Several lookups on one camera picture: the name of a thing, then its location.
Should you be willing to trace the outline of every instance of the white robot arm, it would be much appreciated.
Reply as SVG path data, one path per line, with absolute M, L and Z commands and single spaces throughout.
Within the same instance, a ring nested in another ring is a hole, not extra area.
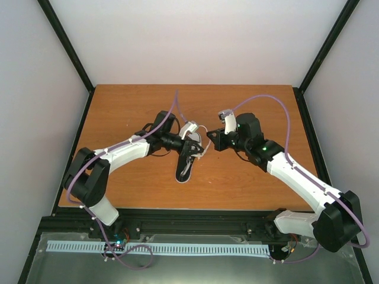
M 152 128 L 158 125 L 165 117 L 167 112 L 161 111 L 153 124 Z M 79 170 L 84 164 L 96 155 L 102 154 L 88 170 L 90 173 L 80 175 L 78 180 L 72 187 L 71 194 L 78 198 L 92 213 L 105 225 L 111 226 L 118 218 L 118 211 L 111 205 L 105 195 L 107 181 L 109 175 L 125 164 L 146 157 L 160 150 L 162 147 L 167 150 L 175 150 L 179 154 L 178 167 L 176 170 L 177 179 L 185 179 L 190 177 L 190 172 L 187 176 L 181 175 L 183 168 L 188 167 L 188 157 L 201 154 L 204 149 L 197 141 L 189 138 L 188 134 L 194 133 L 198 125 L 195 122 L 186 123 L 180 130 L 179 134 L 170 133 L 175 116 L 171 114 L 165 123 L 154 134 L 141 139 L 145 135 L 146 127 L 143 130 L 135 133 L 127 141 L 131 142 L 120 147 L 112 147 L 109 149 L 98 149 L 91 151 L 88 148 L 82 148 L 76 154 L 71 166 L 63 179 L 63 186 L 68 188 Z
M 235 152 L 244 152 L 249 162 L 283 181 L 314 211 L 300 213 L 277 210 L 276 215 L 270 216 L 274 224 L 267 233 L 271 237 L 274 237 L 275 232 L 313 237 L 324 248 L 334 252 L 360 232 L 359 226 L 348 213 L 327 194 L 337 197 L 361 221 L 359 199 L 354 193 L 342 193 L 322 182 L 286 154 L 283 147 L 265 139 L 259 120 L 253 114 L 240 114 L 235 118 L 234 113 L 226 109 L 219 112 L 219 117 L 226 124 L 225 128 L 207 133 L 215 150 L 230 148 Z

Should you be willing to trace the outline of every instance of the wooden tabletop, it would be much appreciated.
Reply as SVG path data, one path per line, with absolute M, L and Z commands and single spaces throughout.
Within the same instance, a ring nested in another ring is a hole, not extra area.
M 101 149 L 128 139 L 146 123 L 153 122 L 159 111 L 170 108 L 176 89 L 186 118 L 208 130 L 223 126 L 217 115 L 222 109 L 233 108 L 260 93 L 278 97 L 290 112 L 289 152 L 316 173 L 292 87 L 286 85 L 98 85 L 78 149 Z M 265 138 L 284 146 L 287 121 L 280 104 L 259 98 L 235 114 L 243 112 L 253 112 L 261 122 Z M 206 145 L 208 138 L 202 128 L 200 134 Z M 206 155 L 195 161 L 191 180 L 184 184 L 175 181 L 177 161 L 178 154 L 172 151 L 165 157 L 149 156 L 117 169 L 108 180 L 108 199 L 119 208 L 310 209 L 288 186 L 242 161 L 231 149 L 217 152 L 211 145 Z M 69 205 L 65 194 L 66 191 L 60 206 Z

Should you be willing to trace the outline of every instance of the white wall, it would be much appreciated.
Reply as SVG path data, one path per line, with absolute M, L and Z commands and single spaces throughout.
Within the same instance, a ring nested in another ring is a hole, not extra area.
M 379 282 L 379 18 L 361 1 L 306 92 L 333 185 L 361 200 L 372 245 L 363 250 Z
M 2 1 L 0 38 L 0 282 L 16 283 L 87 92 L 37 1 Z
M 94 83 L 298 86 L 346 0 L 51 0 Z

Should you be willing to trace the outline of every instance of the purple cable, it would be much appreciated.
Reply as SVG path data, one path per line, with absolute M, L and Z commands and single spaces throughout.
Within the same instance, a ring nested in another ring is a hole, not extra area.
M 175 106 L 176 102 L 178 101 L 177 99 L 178 99 L 178 90 L 176 90 L 176 92 L 175 92 L 175 98 L 174 98 L 174 101 L 172 102 L 172 105 L 171 105 L 170 110 L 168 111 L 168 113 L 166 114 L 166 116 L 164 117 L 164 119 L 160 122 L 160 124 L 158 124 L 157 127 L 154 128 L 152 131 L 146 133 L 145 135 L 143 135 L 143 136 L 141 136 L 141 137 L 139 137 L 139 138 L 137 138 L 137 139 L 135 139 L 135 140 L 132 140 L 131 142 L 132 142 L 132 143 L 138 142 L 139 140 L 144 139 L 144 138 L 150 136 L 151 134 L 153 134 L 155 131 L 157 131 L 157 130 L 163 125 L 163 123 L 165 123 L 165 121 L 168 119 L 168 117 L 170 116 L 172 110 L 174 109 L 174 106 Z M 113 151 L 113 150 L 115 150 L 115 149 L 117 149 L 117 148 L 119 148 L 119 147 L 122 147 L 122 146 L 128 145 L 129 143 L 130 143 L 129 140 L 125 140 L 125 141 L 123 141 L 123 142 L 120 142 L 120 143 L 118 143 L 118 144 L 115 144 L 115 145 L 109 147 L 109 148 L 108 148 L 108 151 Z M 88 168 L 88 167 L 89 167 L 94 161 L 96 161 L 97 159 L 99 159 L 99 158 L 100 158 L 101 156 L 103 156 L 104 154 L 105 154 L 105 151 L 103 151 L 103 152 L 97 154 L 95 157 L 93 157 L 91 160 L 89 160 L 89 161 L 88 161 L 88 162 L 87 162 L 87 163 L 86 163 L 86 164 L 85 164 L 85 165 L 84 165 L 84 166 L 78 171 L 78 173 L 73 177 L 73 179 L 72 179 L 72 181 L 71 181 L 69 187 L 67 188 L 66 199 L 67 199 L 68 202 L 71 202 L 71 203 L 73 203 L 73 204 L 77 204 L 77 205 L 82 205 L 81 202 L 74 201 L 74 200 L 71 200 L 71 199 L 70 199 L 70 194 L 71 194 L 71 190 L 72 190 L 72 188 L 73 188 L 73 185 L 74 185 L 75 182 L 79 179 L 80 175 L 81 175 L 81 174 L 82 174 L 82 173 L 83 173 L 83 172 L 84 172 L 84 171 L 85 171 L 85 170 L 86 170 L 86 169 L 87 169 L 87 168 Z
M 178 101 L 178 97 L 177 96 L 176 96 L 176 108 L 178 109 L 179 115 L 184 120 L 184 123 L 187 123 L 188 120 L 184 117 L 184 114 L 180 110 L 179 101 Z
M 256 96 L 252 96 L 252 97 L 250 97 L 248 99 L 245 99 L 238 106 L 236 106 L 235 108 L 233 108 L 232 111 L 234 112 L 236 109 L 238 109 L 239 107 L 241 107 L 245 103 L 251 101 L 252 99 L 256 99 L 256 98 L 271 98 L 271 99 L 274 99 L 275 101 L 277 101 L 282 106 L 282 108 L 284 109 L 284 112 L 285 112 L 285 116 L 287 117 L 287 135 L 286 135 L 286 138 L 285 138 L 285 147 L 284 147 L 284 156 L 285 156 L 285 159 L 293 167 L 293 169 L 295 169 L 296 171 L 298 171 L 307 180 L 309 180 L 311 183 L 313 183 L 319 189 L 321 189 L 323 192 L 325 192 L 326 188 L 324 186 L 322 186 L 321 184 L 319 184 L 318 182 L 316 182 L 314 179 L 312 179 L 309 175 L 307 175 L 307 173 L 303 172 L 301 169 L 299 169 L 298 167 L 294 166 L 293 162 L 290 160 L 290 158 L 288 156 L 288 143 L 289 143 L 289 140 L 290 140 L 290 130 L 291 130 L 290 113 L 288 112 L 288 109 L 285 107 L 284 103 L 280 99 L 278 99 L 278 98 L 276 98 L 276 97 L 274 97 L 272 95 L 266 95 L 266 94 L 256 95 Z M 359 226 L 359 228 L 361 229 L 363 235 L 366 238 L 366 243 L 363 244 L 363 245 L 353 244 L 353 243 L 349 243 L 349 244 L 352 245 L 353 247 L 358 247 L 360 249 L 367 248 L 370 245 L 370 237 L 368 235 L 368 232 L 367 232 L 366 228 L 363 226 L 362 222 L 358 219 L 357 216 L 355 216 L 355 214 L 345 204 L 343 204 L 343 202 L 341 200 L 339 200 L 339 198 L 337 198 L 336 196 L 334 196 L 330 192 L 327 192 L 326 194 L 328 194 L 329 196 L 331 196 L 336 202 L 338 202 L 338 204 L 340 204 L 342 206 L 342 208 L 356 222 L 356 224 Z
M 131 270 L 142 270 L 142 269 L 148 268 L 153 263 L 153 256 L 154 256 L 153 255 L 153 251 L 152 251 L 152 249 L 149 246 L 144 245 L 144 244 L 135 245 L 135 246 L 131 247 L 130 249 L 128 249 L 127 251 L 125 251 L 124 253 L 122 253 L 121 255 L 118 256 L 117 253 L 114 252 L 113 247 L 112 247 L 112 245 L 109 242 L 107 234 L 105 233 L 104 227 L 102 226 L 102 223 L 100 222 L 100 220 L 87 207 L 84 207 L 84 209 L 88 212 L 89 215 L 91 215 L 92 217 L 95 218 L 95 220 L 96 220 L 96 222 L 99 225 L 99 228 L 101 230 L 102 236 L 104 237 L 105 243 L 108 246 L 109 251 L 113 254 L 114 258 L 117 259 L 118 262 L 120 262 L 123 266 L 125 266 L 125 267 L 127 267 L 127 268 L 129 268 Z M 124 263 L 121 260 L 121 257 L 125 256 L 129 252 L 131 252 L 131 251 L 133 251 L 133 250 L 135 250 L 135 249 L 137 249 L 139 247 L 144 247 L 150 253 L 150 260 L 149 260 L 148 264 L 146 264 L 146 265 L 144 265 L 142 267 L 134 267 L 134 266 L 131 266 L 129 264 Z
M 337 203 L 339 205 L 341 205 L 341 207 L 351 216 L 351 218 L 353 218 L 354 222 L 356 222 L 356 224 L 359 226 L 359 229 L 361 229 L 363 235 L 365 236 L 366 238 L 366 243 L 365 244 L 354 244 L 354 243 L 349 243 L 352 247 L 357 247 L 357 248 L 360 248 L 360 249 L 365 249 L 367 248 L 369 245 L 370 245 L 370 238 L 368 236 L 368 231 L 366 230 L 366 228 L 363 226 L 363 224 L 360 222 L 360 220 L 358 219 L 357 216 L 355 216 L 355 214 L 350 210 L 349 207 L 346 206 L 346 204 L 344 204 L 338 197 L 336 197 L 334 194 L 332 194 L 331 192 L 327 192 L 326 194 L 328 194 L 330 197 L 332 197 L 335 201 L 337 201 Z
M 139 137 L 139 138 L 137 138 L 137 139 L 135 139 L 135 140 L 132 140 L 131 142 L 132 142 L 132 143 L 138 142 L 139 140 L 144 139 L 144 138 L 146 138 L 147 136 L 153 134 L 155 131 L 157 131 L 157 130 L 163 125 L 163 123 L 165 123 L 165 121 L 168 119 L 168 117 L 170 116 L 172 110 L 174 109 L 175 104 L 176 104 L 177 106 L 179 105 L 179 103 L 178 103 L 178 90 L 176 90 L 176 92 L 175 92 L 175 97 L 174 97 L 174 101 L 172 102 L 171 108 L 170 108 L 170 110 L 168 111 L 168 113 L 166 114 L 166 116 L 164 117 L 164 119 L 162 120 L 162 122 L 161 122 L 160 124 L 158 124 L 157 127 L 154 128 L 152 131 L 146 133 L 145 135 L 143 135 L 143 136 L 141 136 L 141 137 Z M 113 145 L 113 146 L 109 147 L 109 148 L 108 148 L 108 151 L 113 151 L 113 150 L 115 150 L 115 149 L 117 149 L 117 148 L 119 148 L 119 147 L 122 147 L 122 146 L 128 145 L 129 143 L 130 143 L 130 140 L 123 141 L 123 142 L 121 142 L 121 143 L 118 143 L 118 144 L 116 144 L 116 145 Z M 78 178 L 80 177 L 80 175 L 81 175 L 81 174 L 82 174 L 82 173 L 88 168 L 88 166 L 90 166 L 94 161 L 96 161 L 97 159 L 99 159 L 99 158 L 100 158 L 101 156 L 103 156 L 105 153 L 106 153 L 106 152 L 103 151 L 103 152 L 97 154 L 95 157 L 93 157 L 91 160 L 89 160 L 89 161 L 88 161 L 88 162 L 87 162 L 87 163 L 86 163 L 86 164 L 85 164 L 85 165 L 84 165 L 84 166 L 78 171 L 78 173 L 74 176 L 74 178 L 72 179 L 72 181 L 71 181 L 69 187 L 67 188 L 67 193 L 66 193 L 66 198 L 67 198 L 67 200 L 68 200 L 70 203 L 73 203 L 73 204 L 77 204 L 77 205 L 81 205 L 81 206 L 83 206 L 83 204 L 82 204 L 81 202 L 74 201 L 74 200 L 71 200 L 71 199 L 70 199 L 70 194 L 71 194 L 71 190 L 72 190 L 72 188 L 73 188 L 73 185 L 74 185 L 75 182 L 78 180 Z M 85 209 L 85 210 L 86 210 L 86 211 L 87 211 L 92 217 L 95 218 L 95 220 L 96 220 L 96 222 L 98 223 L 99 228 L 100 228 L 100 230 L 101 230 L 101 232 L 102 232 L 102 235 L 103 235 L 103 237 L 104 237 L 105 243 L 107 244 L 108 248 L 110 248 L 110 251 L 112 252 L 114 258 L 117 259 L 117 260 L 118 260 L 123 266 L 125 266 L 125 267 L 127 267 L 127 268 L 129 268 L 129 269 L 132 269 L 132 270 L 141 270 L 141 269 L 145 269 L 145 268 L 147 268 L 148 266 L 151 265 L 151 263 L 152 263 L 152 261 L 153 261 L 153 251 L 152 251 L 152 249 L 151 249 L 149 246 L 146 246 L 146 245 L 143 245 L 143 244 L 139 244 L 139 245 L 136 245 L 136 246 L 134 246 L 134 247 L 128 249 L 127 251 L 125 251 L 125 252 L 124 252 L 123 254 L 121 254 L 120 256 L 116 255 L 115 252 L 114 252 L 114 250 L 113 250 L 113 248 L 111 247 L 111 244 L 110 244 L 108 238 L 107 238 L 107 235 L 106 235 L 106 233 L 105 233 L 105 231 L 104 231 L 104 228 L 103 228 L 103 226 L 102 226 L 102 224 L 101 224 L 101 221 L 100 221 L 100 220 L 99 220 L 99 219 L 98 219 L 98 218 L 97 218 L 97 217 L 91 212 L 91 210 L 90 210 L 89 208 L 84 207 L 84 209 Z M 149 261 L 149 263 L 148 263 L 147 265 L 145 265 L 145 266 L 143 266 L 143 267 L 133 267 L 133 266 L 130 266 L 130 265 L 124 263 L 124 262 L 120 259 L 121 257 L 125 256 L 127 253 L 131 252 L 132 250 L 135 250 L 135 249 L 138 248 L 138 247 L 144 247 L 144 248 L 146 248 L 146 249 L 149 251 L 149 253 L 150 253 L 151 258 L 150 258 L 150 261 Z
M 321 248 L 320 244 L 317 244 L 316 249 L 315 249 L 314 252 L 312 252 L 309 256 L 307 256 L 307 257 L 305 257 L 305 258 L 303 258 L 303 259 L 293 260 L 293 261 L 290 261 L 290 262 L 284 260 L 284 261 L 283 261 L 283 264 L 296 264 L 296 263 L 304 262 L 304 261 L 306 261 L 306 260 L 308 260 L 308 259 L 311 259 L 312 257 L 314 257 L 314 256 L 317 254 L 317 252 L 319 252 L 320 248 Z

